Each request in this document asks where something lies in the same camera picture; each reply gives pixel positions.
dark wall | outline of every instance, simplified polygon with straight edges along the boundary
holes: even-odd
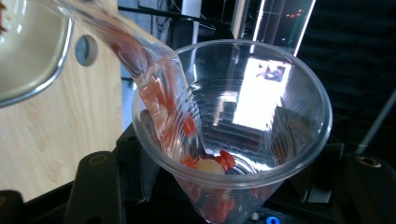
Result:
[[[333,109],[332,136],[354,151],[396,88],[396,1],[318,0],[298,57]],[[396,167],[396,106],[366,153]]]

cup rim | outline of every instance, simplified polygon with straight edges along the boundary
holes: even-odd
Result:
[[[277,166],[276,168],[273,168],[269,171],[259,172],[257,174],[249,174],[249,175],[212,175],[209,173],[205,173],[202,171],[189,168],[179,163],[178,161],[174,161],[171,158],[167,157],[158,148],[155,147],[155,144],[150,140],[150,138],[146,136],[145,132],[140,131],[143,130],[142,129],[143,127],[140,122],[137,122],[139,120],[138,114],[140,113],[140,111],[137,111],[139,106],[136,106],[136,104],[141,104],[141,100],[138,94],[138,90],[136,90],[133,100],[133,111],[134,111],[133,126],[140,144],[155,162],[157,162],[163,169],[170,172],[172,175],[186,179],[188,181],[194,182],[199,185],[205,185],[214,188],[227,188],[227,189],[256,188],[256,187],[275,184],[293,175],[296,175],[297,173],[302,171],[306,166],[308,166],[318,156],[318,154],[323,149],[323,147],[327,142],[327,139],[330,136],[330,132],[332,129],[332,107],[329,96],[327,95],[327,92],[325,91],[323,85],[321,84],[315,73],[297,57],[293,56],[292,54],[286,52],[285,50],[279,47],[264,44],[261,42],[240,40],[240,39],[211,40],[178,49],[176,50],[176,53],[180,54],[188,50],[197,49],[206,46],[213,46],[218,44],[256,45],[262,48],[274,50],[277,53],[287,57],[293,63],[298,64],[301,67],[301,69],[304,70],[309,75],[309,77],[312,79],[312,82],[315,83],[316,88],[320,93],[321,101],[323,102],[323,107],[324,107],[323,111],[324,111],[325,119],[321,124],[323,128],[320,130],[320,133],[318,134],[318,139],[308,150],[304,151],[297,158],[294,158],[286,162],[285,164]]]

transparent container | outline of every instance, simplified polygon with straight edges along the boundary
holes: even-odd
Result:
[[[330,100],[311,69],[277,47],[217,40],[177,53],[190,86],[177,110],[192,114],[205,150],[196,149],[178,116],[172,149],[162,151],[139,94],[133,101],[137,137],[206,221],[243,223],[323,149],[332,127]],[[221,150],[236,163],[223,175],[183,164]]]

wooden board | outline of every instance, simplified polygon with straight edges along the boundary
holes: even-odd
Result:
[[[110,6],[116,8],[116,1]],[[75,24],[64,70],[30,100],[0,108],[0,190],[27,202],[72,181],[79,161],[113,150],[122,133],[120,63],[95,36],[98,57],[81,66],[75,45],[91,35]]]

plastic cup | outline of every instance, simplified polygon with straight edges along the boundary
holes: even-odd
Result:
[[[277,47],[217,40],[177,53],[191,89],[177,107],[201,125],[205,151],[194,150],[179,119],[172,150],[163,153],[140,117],[145,106],[138,94],[133,101],[137,137],[207,222],[243,223],[323,149],[332,127],[330,100],[311,69]],[[193,104],[185,104],[189,99]],[[236,162],[225,175],[183,164],[189,156],[218,156],[222,149]]]

